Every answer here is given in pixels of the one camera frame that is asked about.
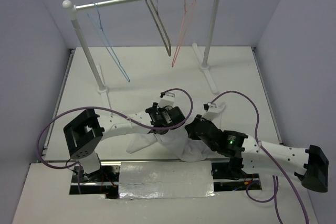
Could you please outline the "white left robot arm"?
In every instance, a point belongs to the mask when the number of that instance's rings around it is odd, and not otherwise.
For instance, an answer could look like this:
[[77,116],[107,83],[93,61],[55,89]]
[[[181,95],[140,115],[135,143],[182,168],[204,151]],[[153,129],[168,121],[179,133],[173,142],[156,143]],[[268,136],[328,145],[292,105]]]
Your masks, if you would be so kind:
[[185,120],[179,107],[160,108],[153,104],[144,111],[126,118],[118,115],[98,115],[94,109],[85,109],[63,131],[70,158],[80,163],[84,175],[97,181],[104,173],[95,149],[105,139],[128,134],[167,133]]

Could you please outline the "pink wire hanger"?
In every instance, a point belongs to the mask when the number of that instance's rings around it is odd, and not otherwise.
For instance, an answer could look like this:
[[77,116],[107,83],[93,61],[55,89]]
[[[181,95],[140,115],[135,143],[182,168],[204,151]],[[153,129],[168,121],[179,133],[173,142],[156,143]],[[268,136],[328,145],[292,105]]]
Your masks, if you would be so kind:
[[172,63],[171,63],[172,68],[176,64],[176,61],[177,61],[178,55],[180,53],[181,47],[183,45],[183,42],[185,40],[187,31],[188,31],[188,29],[191,25],[196,3],[197,3],[197,0],[192,0],[191,3],[188,5],[187,0],[184,0],[184,5],[183,5],[184,14],[183,14],[183,18],[182,18],[182,22],[181,22],[181,26],[180,26],[180,33],[179,33],[179,36],[178,36],[177,45],[176,45],[173,60],[172,60]]

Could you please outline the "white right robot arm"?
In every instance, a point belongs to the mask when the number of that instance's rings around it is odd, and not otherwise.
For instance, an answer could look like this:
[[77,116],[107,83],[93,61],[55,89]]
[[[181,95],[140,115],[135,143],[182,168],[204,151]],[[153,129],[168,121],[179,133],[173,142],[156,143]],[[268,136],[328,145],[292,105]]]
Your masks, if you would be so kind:
[[212,121],[200,116],[185,129],[190,139],[202,141],[211,151],[229,158],[228,171],[233,177],[244,173],[282,176],[300,181],[311,191],[328,191],[329,161],[316,145],[295,148],[257,142],[245,133],[222,131]]

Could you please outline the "white t shirt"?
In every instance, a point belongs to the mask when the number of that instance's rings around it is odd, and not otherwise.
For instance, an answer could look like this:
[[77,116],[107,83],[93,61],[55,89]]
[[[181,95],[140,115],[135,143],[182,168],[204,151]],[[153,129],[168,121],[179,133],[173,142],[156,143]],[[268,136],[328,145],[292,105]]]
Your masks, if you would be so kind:
[[183,127],[170,130],[163,135],[154,133],[136,134],[129,143],[126,152],[133,154],[155,143],[164,146],[170,153],[185,162],[203,161],[212,153],[204,142],[190,139]]

